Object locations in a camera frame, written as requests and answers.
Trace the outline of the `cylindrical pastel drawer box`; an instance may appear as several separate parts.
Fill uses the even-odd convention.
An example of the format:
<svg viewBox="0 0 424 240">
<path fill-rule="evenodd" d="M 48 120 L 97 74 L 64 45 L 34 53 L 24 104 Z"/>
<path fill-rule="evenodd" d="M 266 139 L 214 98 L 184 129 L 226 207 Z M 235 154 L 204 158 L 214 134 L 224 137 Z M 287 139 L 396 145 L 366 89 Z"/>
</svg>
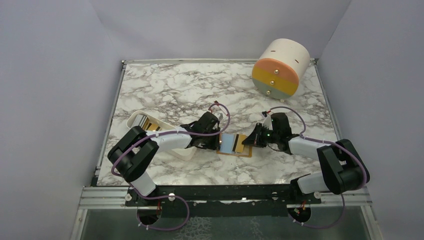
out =
<svg viewBox="0 0 424 240">
<path fill-rule="evenodd" d="M 270 43 L 252 67 L 251 78 L 263 94 L 277 100 L 292 97 L 310 64 L 310 54 L 300 43 L 279 38 Z"/>
</svg>

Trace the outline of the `yellow leather card holder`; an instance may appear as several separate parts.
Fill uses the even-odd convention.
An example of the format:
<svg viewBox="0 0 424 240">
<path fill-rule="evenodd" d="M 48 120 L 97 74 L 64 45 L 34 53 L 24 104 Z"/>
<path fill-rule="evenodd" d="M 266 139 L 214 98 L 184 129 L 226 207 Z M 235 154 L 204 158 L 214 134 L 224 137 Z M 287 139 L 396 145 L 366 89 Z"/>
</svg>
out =
<svg viewBox="0 0 424 240">
<path fill-rule="evenodd" d="M 216 153 L 219 155 L 251 158 L 253 154 L 252 147 L 243 144 L 246 138 L 245 134 L 222 133 L 219 136 L 219 148 Z"/>
</svg>

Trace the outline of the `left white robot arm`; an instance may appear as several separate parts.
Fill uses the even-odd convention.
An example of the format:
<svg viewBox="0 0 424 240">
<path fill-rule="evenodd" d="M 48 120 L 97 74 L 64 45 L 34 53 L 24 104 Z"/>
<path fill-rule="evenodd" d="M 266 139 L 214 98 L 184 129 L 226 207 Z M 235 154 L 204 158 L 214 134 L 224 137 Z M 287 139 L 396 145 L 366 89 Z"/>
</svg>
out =
<svg viewBox="0 0 424 240">
<path fill-rule="evenodd" d="M 211 112 L 205 112 L 198 120 L 182 124 L 174 129 L 147 131 L 132 127 L 107 154 L 117 173 L 134 189 L 144 205 L 157 200 L 156 184 L 147 168 L 157 153 L 174 149 L 216 150 L 219 140 L 220 120 Z"/>
</svg>

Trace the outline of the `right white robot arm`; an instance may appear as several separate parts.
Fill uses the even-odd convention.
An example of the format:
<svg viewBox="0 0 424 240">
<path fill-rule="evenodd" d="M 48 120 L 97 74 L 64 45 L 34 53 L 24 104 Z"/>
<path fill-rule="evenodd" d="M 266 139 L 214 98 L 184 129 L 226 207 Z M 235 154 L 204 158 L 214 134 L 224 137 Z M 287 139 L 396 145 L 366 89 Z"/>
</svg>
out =
<svg viewBox="0 0 424 240">
<path fill-rule="evenodd" d="M 311 140 L 294 134 L 289 119 L 283 112 L 265 112 L 263 123 L 257 123 L 253 132 L 242 142 L 245 146 L 265 148 L 275 144 L 279 152 L 317 160 L 320 172 L 291 180 L 289 199 L 300 204 L 311 193 L 331 192 L 340 195 L 362 188 L 370 180 L 358 152 L 348 139 L 337 142 Z"/>
</svg>

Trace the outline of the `black metal base rail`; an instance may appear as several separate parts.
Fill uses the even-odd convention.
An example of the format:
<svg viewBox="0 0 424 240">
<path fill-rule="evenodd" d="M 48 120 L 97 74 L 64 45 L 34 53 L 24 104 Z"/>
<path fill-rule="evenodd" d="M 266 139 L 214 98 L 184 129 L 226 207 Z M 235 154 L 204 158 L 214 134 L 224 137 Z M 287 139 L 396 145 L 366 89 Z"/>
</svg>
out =
<svg viewBox="0 0 424 240">
<path fill-rule="evenodd" d="M 97 206 L 137 209 L 142 215 L 164 218 L 191 217 L 286 217 L 288 209 L 322 201 L 303 194 L 289 184 L 250 185 L 158 185 L 143 199 L 128 186 L 93 187 L 83 198 L 94 198 Z"/>
</svg>

